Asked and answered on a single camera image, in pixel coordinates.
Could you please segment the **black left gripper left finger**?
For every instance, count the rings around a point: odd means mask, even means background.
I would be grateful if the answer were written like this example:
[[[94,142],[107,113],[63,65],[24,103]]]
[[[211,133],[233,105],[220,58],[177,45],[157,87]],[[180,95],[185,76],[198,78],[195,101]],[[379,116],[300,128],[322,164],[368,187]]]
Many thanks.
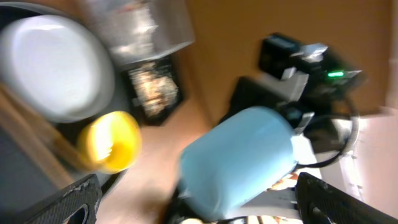
[[[90,174],[24,211],[23,222],[94,224],[101,198],[97,175]]]

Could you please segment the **wooden chopstick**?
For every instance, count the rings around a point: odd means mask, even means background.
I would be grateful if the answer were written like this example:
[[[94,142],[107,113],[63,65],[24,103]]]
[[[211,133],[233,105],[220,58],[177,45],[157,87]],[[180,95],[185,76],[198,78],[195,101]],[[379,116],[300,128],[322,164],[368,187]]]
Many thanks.
[[[53,125],[3,83],[1,84],[1,127],[60,189],[74,182],[60,159],[78,171],[92,170],[92,166]]]

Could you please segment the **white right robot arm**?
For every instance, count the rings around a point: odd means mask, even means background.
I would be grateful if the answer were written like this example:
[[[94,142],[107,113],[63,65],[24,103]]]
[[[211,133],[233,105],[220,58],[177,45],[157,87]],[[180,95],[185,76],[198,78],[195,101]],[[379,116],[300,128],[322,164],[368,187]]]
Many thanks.
[[[253,106],[279,112],[315,149],[332,156],[313,164],[324,168],[338,162],[359,136],[359,111],[348,92],[363,74],[328,46],[303,44],[280,33],[263,39],[259,69],[264,77],[241,77],[226,117]],[[306,172],[295,186],[297,210],[304,223],[395,223],[396,219]]]

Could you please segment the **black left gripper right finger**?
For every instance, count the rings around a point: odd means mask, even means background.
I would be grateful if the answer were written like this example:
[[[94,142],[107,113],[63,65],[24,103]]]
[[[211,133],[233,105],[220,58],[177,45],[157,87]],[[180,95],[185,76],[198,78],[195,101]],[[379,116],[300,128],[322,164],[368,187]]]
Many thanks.
[[[295,186],[299,215],[304,223],[397,224],[397,219],[302,172]]]

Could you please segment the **grey plate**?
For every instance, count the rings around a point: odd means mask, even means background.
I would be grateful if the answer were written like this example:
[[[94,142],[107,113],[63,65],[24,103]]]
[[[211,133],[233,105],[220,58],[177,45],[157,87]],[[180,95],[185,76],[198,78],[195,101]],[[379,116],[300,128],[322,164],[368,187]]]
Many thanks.
[[[112,61],[99,39],[63,16],[18,19],[1,31],[3,82],[45,118],[72,123],[114,95]]]

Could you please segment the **light blue cup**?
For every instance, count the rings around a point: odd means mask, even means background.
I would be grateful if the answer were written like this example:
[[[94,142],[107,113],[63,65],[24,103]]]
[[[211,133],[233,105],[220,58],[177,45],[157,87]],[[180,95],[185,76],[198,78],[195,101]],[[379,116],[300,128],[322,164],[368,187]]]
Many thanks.
[[[217,125],[182,151],[185,203],[206,221],[224,219],[296,167],[294,135],[279,113],[260,106]]]

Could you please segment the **yellow bowl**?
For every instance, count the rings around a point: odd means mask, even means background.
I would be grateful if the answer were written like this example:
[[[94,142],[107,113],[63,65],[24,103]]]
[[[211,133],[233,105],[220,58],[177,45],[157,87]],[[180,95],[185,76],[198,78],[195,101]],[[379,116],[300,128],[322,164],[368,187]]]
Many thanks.
[[[116,174],[134,165],[142,149],[141,130],[125,111],[113,111],[87,125],[77,140],[77,149],[95,170]]]

